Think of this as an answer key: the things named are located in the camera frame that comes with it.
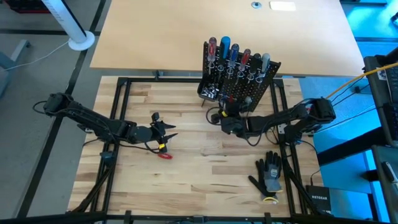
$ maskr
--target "white cable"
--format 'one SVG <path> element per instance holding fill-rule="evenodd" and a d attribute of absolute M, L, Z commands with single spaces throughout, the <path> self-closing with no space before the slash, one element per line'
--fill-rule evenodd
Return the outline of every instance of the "white cable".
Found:
<path fill-rule="evenodd" d="M 60 49 L 61 47 L 63 47 L 63 46 L 64 46 L 65 44 L 67 44 L 67 43 L 68 43 L 68 41 L 66 41 L 64 44 L 62 44 L 61 46 L 57 47 L 57 48 L 54 49 L 53 51 L 51 51 L 48 55 L 46 55 L 46 56 L 44 56 L 44 57 L 41 57 L 41 58 L 38 58 L 38 59 L 34 60 L 33 62 L 25 63 L 25 64 L 22 64 L 22 65 L 17 65 L 17 66 L 11 67 L 11 68 L 7 68 L 7 69 L 4 69 L 4 70 L 1 70 L 1 72 L 5 72 L 5 71 L 8 71 L 8 70 L 11 70 L 11 69 L 14 69 L 14 68 L 18 68 L 18 67 L 22 67 L 22 66 L 25 66 L 25 65 L 31 65 L 31 64 L 33 64 L 33 63 L 36 63 L 36 62 L 38 62 L 39 60 L 45 59 L 45 58 L 47 58 L 48 56 L 52 55 L 54 52 L 56 52 L 58 49 Z"/>

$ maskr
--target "blue screwdriver handle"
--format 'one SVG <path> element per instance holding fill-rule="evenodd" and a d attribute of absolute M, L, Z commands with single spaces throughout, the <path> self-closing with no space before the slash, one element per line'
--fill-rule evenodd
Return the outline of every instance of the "blue screwdriver handle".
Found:
<path fill-rule="evenodd" d="M 225 36 L 221 38 L 220 59 L 225 60 L 227 58 L 230 44 L 231 44 L 231 39 L 229 37 Z"/>
<path fill-rule="evenodd" d="M 236 59 L 238 58 L 238 53 L 239 53 L 239 45 L 238 44 L 233 44 L 232 47 L 231 47 L 231 53 L 229 55 L 229 64 L 228 64 L 228 66 L 235 67 L 235 62 L 236 62 Z"/>

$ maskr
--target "netgear logo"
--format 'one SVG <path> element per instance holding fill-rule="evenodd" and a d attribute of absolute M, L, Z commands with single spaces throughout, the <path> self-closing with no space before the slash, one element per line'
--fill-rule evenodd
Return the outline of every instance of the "netgear logo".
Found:
<path fill-rule="evenodd" d="M 322 197 L 322 196 L 317 196 L 317 195 L 312 195 L 313 199 L 320 199 L 320 200 L 328 200 L 327 197 Z"/>

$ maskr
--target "screwdriver holder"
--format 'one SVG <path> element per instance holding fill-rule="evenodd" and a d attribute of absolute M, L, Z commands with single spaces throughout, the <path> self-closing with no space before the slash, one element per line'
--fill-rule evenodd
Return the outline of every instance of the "screwdriver holder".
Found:
<path fill-rule="evenodd" d="M 236 59 L 236 65 L 232 68 L 233 73 L 228 74 L 228 57 L 224 60 L 223 70 L 220 71 L 217 69 L 220 64 L 220 47 L 216 48 L 216 60 L 214 61 L 215 66 L 210 69 L 209 73 L 209 61 L 207 60 L 208 55 L 208 43 L 205 42 L 203 44 L 203 75 L 201 82 L 198 86 L 198 95 L 200 98 L 209 101 L 221 101 L 232 98 L 234 101 L 244 102 L 247 96 L 250 96 L 252 99 L 252 103 L 249 105 L 249 111 L 253 112 L 258 103 L 260 102 L 263 94 L 266 92 L 268 86 L 272 82 L 272 79 L 275 77 L 281 63 L 271 61 L 265 76 L 262 78 L 262 82 L 257 82 L 256 78 L 261 76 L 260 71 L 261 68 L 258 68 L 255 75 L 250 75 L 249 70 L 251 66 L 251 62 L 254 60 L 258 60 L 253 56 L 250 56 L 248 63 L 246 64 L 245 70 L 239 74 L 240 78 L 238 78 L 240 61 L 242 59 L 243 53 L 238 53 L 238 58 Z"/>

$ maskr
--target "wooden table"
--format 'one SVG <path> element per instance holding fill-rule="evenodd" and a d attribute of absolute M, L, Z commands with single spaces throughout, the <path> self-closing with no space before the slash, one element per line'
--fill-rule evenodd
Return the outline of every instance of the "wooden table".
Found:
<path fill-rule="evenodd" d="M 109 116 L 117 80 L 117 77 L 101 79 L 95 111 Z M 291 107 L 302 99 L 300 85 L 297 79 L 285 79 L 284 83 Z M 197 86 L 197 83 L 132 84 L 126 120 L 148 126 L 151 114 L 158 111 L 166 123 L 176 125 L 177 128 L 167 130 L 167 134 L 178 133 L 168 143 L 174 158 L 165 160 L 146 151 L 121 147 L 109 214 L 122 215 L 132 210 L 134 215 L 261 217 L 270 212 L 272 217 L 289 217 L 283 174 L 280 182 L 284 192 L 277 194 L 278 204 L 262 202 L 259 191 L 248 181 L 248 175 L 257 177 L 255 161 L 269 150 L 279 152 L 279 147 L 266 138 L 257 147 L 251 147 L 245 140 L 221 132 L 219 126 L 208 124 L 205 112 L 214 104 L 207 102 L 201 108 Z M 267 90 L 253 115 L 271 113 L 271 94 Z M 94 138 L 89 134 L 86 140 Z M 94 186 L 102 148 L 103 143 L 98 141 L 83 148 L 68 209 L 75 208 Z M 297 146 L 297 153 L 306 185 L 310 183 L 310 175 L 319 169 L 317 156 L 306 144 Z M 322 185 L 319 173 L 313 180 Z M 294 185 L 293 193 L 299 212 Z M 101 208 L 103 192 L 99 198 Z"/>
<path fill-rule="evenodd" d="M 363 58 L 339 0 L 113 0 L 91 68 L 201 71 L 203 43 L 230 36 L 241 52 L 270 53 L 279 75 L 357 76 Z"/>

